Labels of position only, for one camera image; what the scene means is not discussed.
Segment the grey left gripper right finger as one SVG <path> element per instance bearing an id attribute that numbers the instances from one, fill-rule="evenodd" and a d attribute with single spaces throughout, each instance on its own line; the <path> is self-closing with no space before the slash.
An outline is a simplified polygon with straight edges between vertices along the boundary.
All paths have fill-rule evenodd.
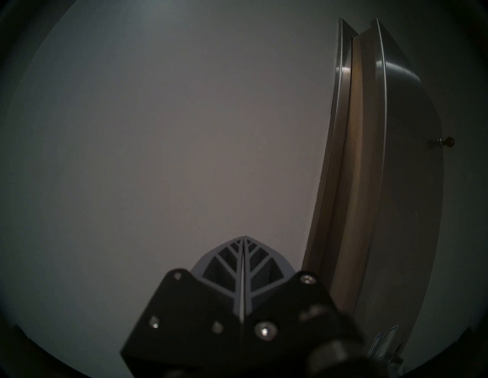
<path id="1" fill-rule="evenodd" d="M 251 315 L 281 287 L 296 270 L 271 247 L 249 236 L 243 237 L 243 301 L 245 316 Z"/>

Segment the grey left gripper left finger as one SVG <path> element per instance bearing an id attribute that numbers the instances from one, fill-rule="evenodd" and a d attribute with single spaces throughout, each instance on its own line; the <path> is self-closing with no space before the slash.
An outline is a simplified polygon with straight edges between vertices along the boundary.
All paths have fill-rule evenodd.
<path id="1" fill-rule="evenodd" d="M 241 318 L 244 237 L 227 241 L 205 253 L 191 269 L 194 278 L 206 285 L 238 319 Z"/>

